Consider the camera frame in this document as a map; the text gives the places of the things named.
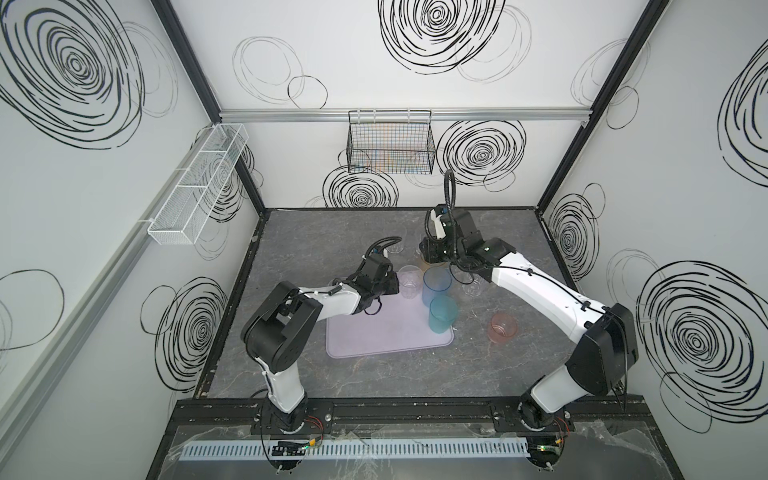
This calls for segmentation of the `lilac plastic tray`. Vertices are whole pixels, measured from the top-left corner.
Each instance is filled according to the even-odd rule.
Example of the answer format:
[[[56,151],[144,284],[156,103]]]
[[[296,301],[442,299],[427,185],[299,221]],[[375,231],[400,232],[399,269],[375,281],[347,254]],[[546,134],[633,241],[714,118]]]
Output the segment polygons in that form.
[[[420,297],[387,295],[375,315],[359,313],[326,320],[326,352],[333,359],[401,353],[450,345],[451,330],[435,333]]]

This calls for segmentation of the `teal plastic cup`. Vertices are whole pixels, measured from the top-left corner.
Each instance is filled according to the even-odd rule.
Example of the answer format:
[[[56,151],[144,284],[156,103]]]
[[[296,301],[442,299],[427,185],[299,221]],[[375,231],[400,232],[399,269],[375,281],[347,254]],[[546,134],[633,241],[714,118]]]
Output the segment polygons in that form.
[[[429,305],[429,328],[437,334],[449,331],[458,318],[459,308],[456,301],[447,296],[436,296]]]

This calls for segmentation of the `yellow plastic cup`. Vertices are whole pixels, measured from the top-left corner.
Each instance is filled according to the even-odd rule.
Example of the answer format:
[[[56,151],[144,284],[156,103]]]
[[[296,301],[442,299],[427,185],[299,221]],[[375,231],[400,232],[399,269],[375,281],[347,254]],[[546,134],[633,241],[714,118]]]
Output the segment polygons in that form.
[[[447,266],[446,262],[430,262],[426,260],[423,256],[420,256],[418,258],[418,266],[422,271],[426,271],[429,268],[445,268]]]

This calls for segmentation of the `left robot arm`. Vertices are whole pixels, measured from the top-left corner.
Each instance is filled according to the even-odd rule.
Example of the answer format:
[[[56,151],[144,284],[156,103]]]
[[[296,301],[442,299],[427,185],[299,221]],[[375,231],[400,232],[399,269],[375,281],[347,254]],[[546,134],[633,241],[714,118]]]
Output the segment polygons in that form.
[[[248,357],[262,368],[267,405],[283,429],[298,430],[306,416],[308,396],[297,362],[316,324],[366,313],[381,297],[398,293],[392,262],[382,247],[375,247],[352,274],[329,286],[301,288],[282,281],[268,294],[243,327],[241,340]]]

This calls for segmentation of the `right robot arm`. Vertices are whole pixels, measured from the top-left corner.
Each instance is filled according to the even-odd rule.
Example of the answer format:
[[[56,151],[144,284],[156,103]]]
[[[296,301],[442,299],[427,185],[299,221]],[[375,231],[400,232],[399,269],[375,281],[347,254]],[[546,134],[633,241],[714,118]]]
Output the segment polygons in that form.
[[[419,244],[425,261],[447,263],[516,295],[575,344],[565,363],[520,397],[518,412],[530,430],[554,422],[563,407],[584,396],[615,393],[638,359],[633,315],[578,293],[499,238],[485,239],[471,214],[439,204],[425,214]]]

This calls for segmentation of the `blue plastic cup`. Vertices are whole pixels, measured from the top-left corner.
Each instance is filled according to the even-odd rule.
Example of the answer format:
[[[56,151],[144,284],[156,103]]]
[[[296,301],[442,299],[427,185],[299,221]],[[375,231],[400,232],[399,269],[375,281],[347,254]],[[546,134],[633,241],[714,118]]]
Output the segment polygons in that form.
[[[429,267],[422,277],[422,303],[429,307],[435,297],[448,294],[452,283],[453,277],[447,267]]]

